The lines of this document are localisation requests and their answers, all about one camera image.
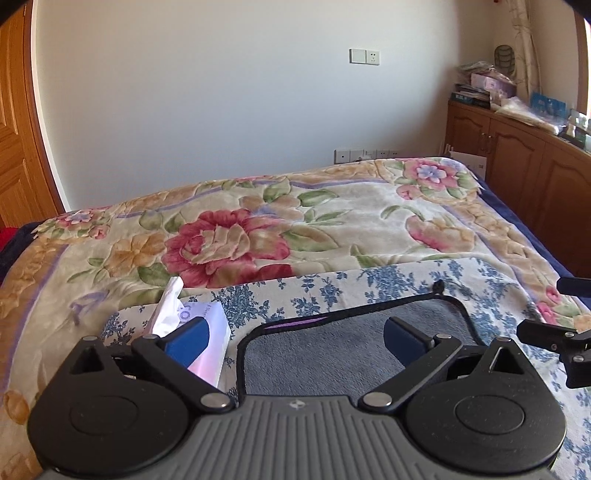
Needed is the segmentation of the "purple and grey microfibre towel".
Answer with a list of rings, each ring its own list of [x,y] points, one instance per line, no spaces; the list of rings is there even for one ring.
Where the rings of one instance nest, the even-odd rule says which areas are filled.
[[[398,317],[427,336],[451,334],[482,347],[465,306],[437,281],[400,299],[256,327],[238,344],[236,395],[347,396],[360,399],[404,370],[385,346],[385,324]]]

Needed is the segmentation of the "pink white tissue pack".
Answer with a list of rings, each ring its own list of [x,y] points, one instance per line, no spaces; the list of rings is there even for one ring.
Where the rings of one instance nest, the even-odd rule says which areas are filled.
[[[219,302],[182,302],[180,277],[169,279],[147,332],[164,342],[164,353],[192,374],[217,387],[230,337]]]

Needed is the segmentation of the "wooden sideboard cabinet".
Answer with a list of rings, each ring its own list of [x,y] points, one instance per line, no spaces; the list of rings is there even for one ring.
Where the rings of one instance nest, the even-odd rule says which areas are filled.
[[[487,159],[485,182],[572,274],[590,276],[590,155],[566,141],[451,100],[445,146]]]

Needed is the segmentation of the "floral plush bed blanket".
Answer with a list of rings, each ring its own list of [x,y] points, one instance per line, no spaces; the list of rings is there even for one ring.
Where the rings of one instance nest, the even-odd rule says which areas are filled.
[[[40,466],[26,423],[77,341],[140,336],[172,277],[221,304],[221,388],[256,326],[428,292],[443,281],[484,339],[525,318],[586,332],[590,305],[484,185],[443,158],[206,181],[23,227],[1,255],[1,475]]]

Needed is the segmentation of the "white box beside bed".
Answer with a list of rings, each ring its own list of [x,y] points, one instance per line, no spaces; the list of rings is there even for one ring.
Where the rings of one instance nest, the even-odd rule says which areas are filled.
[[[464,164],[473,173],[480,178],[486,178],[487,158],[481,155],[468,154],[463,152],[451,151],[450,157]]]

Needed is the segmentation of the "blue packet on cabinet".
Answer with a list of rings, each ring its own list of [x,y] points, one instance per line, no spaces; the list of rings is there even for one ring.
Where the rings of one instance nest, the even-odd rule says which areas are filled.
[[[538,115],[566,120],[568,117],[567,104],[563,101],[548,97],[539,92],[533,92],[530,97],[530,108]]]

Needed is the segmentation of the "red cloth at bedside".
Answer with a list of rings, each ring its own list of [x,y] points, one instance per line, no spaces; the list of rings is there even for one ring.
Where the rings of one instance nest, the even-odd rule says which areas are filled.
[[[1,229],[0,247],[2,255],[19,255],[22,251],[23,238],[26,234],[20,228]]]

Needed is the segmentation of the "beige patterned curtain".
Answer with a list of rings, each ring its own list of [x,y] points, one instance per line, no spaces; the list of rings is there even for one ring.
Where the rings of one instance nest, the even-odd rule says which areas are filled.
[[[509,0],[507,5],[515,39],[517,95],[523,102],[529,103],[534,93],[541,92],[541,73],[530,4],[526,0]]]

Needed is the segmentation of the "dark book stack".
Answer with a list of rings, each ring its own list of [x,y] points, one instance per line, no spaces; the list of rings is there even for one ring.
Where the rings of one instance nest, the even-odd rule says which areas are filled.
[[[466,105],[491,109],[490,92],[468,84],[456,83],[450,99]]]

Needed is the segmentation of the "wooden door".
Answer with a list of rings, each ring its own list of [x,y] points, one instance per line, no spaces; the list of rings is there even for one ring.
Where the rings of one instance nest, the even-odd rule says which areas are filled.
[[[1,225],[20,227],[64,212],[42,140],[32,71],[32,7],[1,26]]]

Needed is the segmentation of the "pink box on cabinet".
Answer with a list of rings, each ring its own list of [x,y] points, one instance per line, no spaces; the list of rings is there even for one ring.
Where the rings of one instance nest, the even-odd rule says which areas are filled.
[[[492,96],[512,98],[517,94],[517,86],[506,76],[491,76],[489,74],[472,73],[471,85],[486,90]]]

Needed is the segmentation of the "dark woven vase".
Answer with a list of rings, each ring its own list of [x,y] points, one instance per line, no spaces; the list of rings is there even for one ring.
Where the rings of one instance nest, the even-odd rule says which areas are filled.
[[[516,68],[515,52],[510,45],[502,44],[495,48],[494,66],[507,77],[514,75]]]

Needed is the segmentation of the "white wall socket row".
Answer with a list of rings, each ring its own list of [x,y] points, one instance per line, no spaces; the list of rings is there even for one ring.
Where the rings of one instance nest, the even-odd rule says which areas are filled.
[[[358,150],[335,150],[334,163],[346,164],[366,160],[396,158],[398,150],[389,149],[358,149]]]

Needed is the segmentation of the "white wall switch plate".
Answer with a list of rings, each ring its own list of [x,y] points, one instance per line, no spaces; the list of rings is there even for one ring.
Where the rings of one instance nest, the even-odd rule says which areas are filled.
[[[375,50],[351,48],[349,49],[349,63],[379,66],[381,64],[381,54]]]

